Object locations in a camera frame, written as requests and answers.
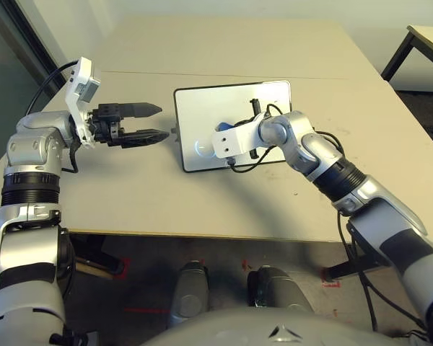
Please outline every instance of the black cable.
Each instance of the black cable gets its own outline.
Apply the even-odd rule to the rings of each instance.
[[[351,253],[348,246],[346,245],[344,233],[341,230],[340,213],[337,213],[337,226],[338,226],[338,234],[340,235],[341,242],[344,245],[346,256],[348,257],[348,261],[350,261],[350,263],[353,266],[355,266],[355,268],[358,271],[359,280],[361,281],[362,289],[364,291],[364,296],[366,297],[367,308],[369,309],[370,321],[372,323],[372,330],[374,332],[376,332],[377,331],[377,318],[375,317],[374,305],[372,304],[372,299],[370,298],[369,288],[367,287],[367,285],[365,283],[365,279],[361,275],[362,271],[357,267],[354,255]],[[356,245],[354,245],[353,250],[354,250],[354,254],[357,256]]]
[[[46,77],[45,81],[43,81],[42,85],[38,88],[37,92],[35,93],[34,97],[32,98],[32,101],[30,101],[29,106],[27,106],[26,109],[26,115],[30,114],[32,111],[32,108],[34,107],[35,102],[37,101],[38,97],[42,94],[45,87],[56,77],[58,76],[62,71],[64,71],[66,68],[71,67],[73,65],[77,64],[77,60],[71,61],[70,63],[66,63],[62,65],[60,68],[57,68],[55,71],[51,72],[51,74]]]
[[[233,172],[236,172],[236,173],[247,173],[247,172],[250,172],[252,169],[255,169],[262,161],[263,161],[263,159],[266,157],[266,155],[268,155],[268,153],[271,151],[271,149],[273,149],[273,148],[276,148],[276,146],[270,146],[269,148],[267,148],[266,149],[266,151],[263,153],[263,155],[261,156],[261,158],[256,162],[256,163],[254,163],[252,166],[250,166],[249,168],[247,168],[247,169],[242,169],[242,170],[238,170],[238,169],[236,169],[235,167],[234,167],[234,164],[230,164],[230,169],[233,171]]]
[[[376,289],[376,287],[370,282],[367,275],[360,269],[358,256],[356,256],[356,258],[354,258],[353,254],[349,251],[349,249],[346,245],[343,231],[341,230],[340,213],[337,213],[337,226],[338,226],[338,233],[340,234],[340,239],[345,246],[345,251],[349,257],[350,263],[352,263],[355,266],[355,268],[357,269],[359,277],[362,278],[362,281],[364,281],[364,285],[366,285],[375,294],[377,294],[377,296],[379,296],[380,299],[382,299],[384,302],[386,302],[386,304],[388,304],[389,306],[394,308],[400,314],[406,316],[408,319],[412,320],[419,328],[426,330],[427,328],[425,327],[425,325],[421,319],[415,317],[413,314],[407,312],[406,310],[401,308],[398,304],[393,303],[390,299],[388,299],[386,296],[384,296],[383,293],[381,293],[378,289]]]
[[[341,145],[339,139],[334,134],[329,133],[329,132],[325,132],[325,131],[316,131],[316,133],[319,133],[322,136],[331,137],[335,141],[335,143],[332,142],[330,139],[328,139],[326,137],[324,137],[324,139],[326,139],[327,141],[331,142],[337,148],[337,150],[340,151],[343,156],[345,156],[344,146]]]
[[[268,103],[268,105],[266,106],[266,112],[269,113],[269,107],[274,108],[275,110],[277,110],[279,112],[280,115],[283,115],[281,108],[277,107],[276,105],[273,105],[272,103]]]
[[[70,168],[61,168],[61,171],[68,173],[77,173],[79,171],[79,167],[77,166],[77,161],[75,159],[75,153],[80,148],[81,144],[80,139],[77,135],[73,136],[73,141],[71,146],[69,147],[69,159],[71,160],[72,169]]]
[[[70,244],[69,248],[71,251],[71,258],[72,258],[72,261],[71,261],[72,268],[71,268],[71,272],[69,274],[69,279],[67,281],[66,288],[64,288],[63,299],[67,298],[69,292],[72,289],[72,286],[74,285],[74,273],[76,271],[76,255],[75,255],[74,245],[72,245],[72,243],[70,241],[69,241],[69,244]]]

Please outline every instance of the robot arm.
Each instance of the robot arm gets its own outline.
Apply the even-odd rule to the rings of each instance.
[[[230,158],[259,146],[278,146],[286,163],[302,173],[350,216],[347,229],[361,248],[398,272],[409,298],[433,333],[433,243],[423,223],[375,178],[365,175],[294,111],[260,113],[253,121],[216,132],[216,156]]]
[[[157,143],[168,133],[125,133],[124,117],[148,117],[162,109],[149,103],[99,105],[88,112],[99,79],[80,58],[66,84],[70,110],[36,112],[22,118],[6,148],[0,207],[0,345],[78,345],[64,328],[58,280],[75,271],[74,250],[60,227],[59,178],[65,148],[95,141],[131,148]],[[89,196],[77,196],[91,203]]]

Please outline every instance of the white tablet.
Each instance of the white tablet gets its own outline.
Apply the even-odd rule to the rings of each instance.
[[[220,123],[233,125],[250,119],[253,116],[252,99],[258,99],[262,111],[269,103],[278,106],[283,113],[292,111],[288,81],[184,88],[175,90],[174,97],[178,141],[185,172],[228,167],[226,159],[215,156],[211,136]],[[261,157],[266,149],[256,150]],[[249,153],[238,155],[235,159],[236,166],[258,161],[252,159]],[[283,160],[281,149],[274,148],[263,163]]]

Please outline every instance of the wall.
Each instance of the wall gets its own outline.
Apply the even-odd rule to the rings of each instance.
[[[38,85],[0,34],[0,158]],[[49,101],[43,93],[35,109]]]
[[[378,71],[407,33],[433,26],[433,0],[19,0],[58,64],[90,56],[135,14],[324,18],[340,22]],[[433,91],[433,64],[414,50],[393,77],[395,89]]]

